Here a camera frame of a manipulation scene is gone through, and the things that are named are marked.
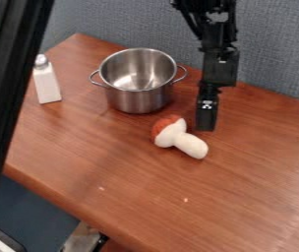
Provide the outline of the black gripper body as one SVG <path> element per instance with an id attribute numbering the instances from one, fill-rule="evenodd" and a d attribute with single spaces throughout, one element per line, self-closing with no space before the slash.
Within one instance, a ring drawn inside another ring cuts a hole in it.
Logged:
<path id="1" fill-rule="evenodd" d="M 215 98 L 219 88 L 237 86 L 239 57 L 241 53 L 235 47 L 205 52 L 199 81 L 199 94 L 205 98 Z"/>

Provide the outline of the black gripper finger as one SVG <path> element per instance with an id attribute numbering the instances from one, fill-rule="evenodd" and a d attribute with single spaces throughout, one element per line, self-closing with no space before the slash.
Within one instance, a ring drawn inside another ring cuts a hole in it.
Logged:
<path id="1" fill-rule="evenodd" d="M 214 131 L 218 117 L 218 93 L 200 93 L 196 97 L 195 128 L 200 131 Z"/>

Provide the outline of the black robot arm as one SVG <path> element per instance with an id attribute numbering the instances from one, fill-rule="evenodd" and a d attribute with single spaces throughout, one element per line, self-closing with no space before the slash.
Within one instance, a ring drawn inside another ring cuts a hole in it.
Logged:
<path id="1" fill-rule="evenodd" d="M 235 87 L 241 52 L 237 42 L 237 0 L 171 0 L 200 41 L 202 77 L 195 102 L 195 129 L 217 125 L 221 88 Z"/>

